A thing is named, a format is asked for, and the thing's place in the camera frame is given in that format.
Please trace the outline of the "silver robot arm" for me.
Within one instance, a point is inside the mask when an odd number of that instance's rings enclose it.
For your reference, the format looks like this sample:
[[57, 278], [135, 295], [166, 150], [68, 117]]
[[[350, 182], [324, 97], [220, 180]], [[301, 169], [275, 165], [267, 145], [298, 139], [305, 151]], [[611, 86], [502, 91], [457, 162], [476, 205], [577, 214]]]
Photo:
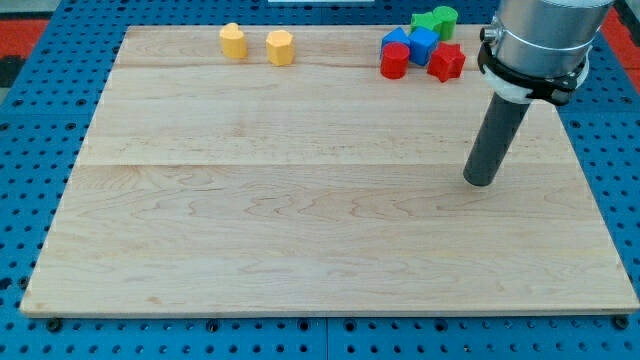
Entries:
[[589, 52], [612, 0], [502, 0], [480, 30], [477, 63], [502, 99], [567, 104], [589, 72]]

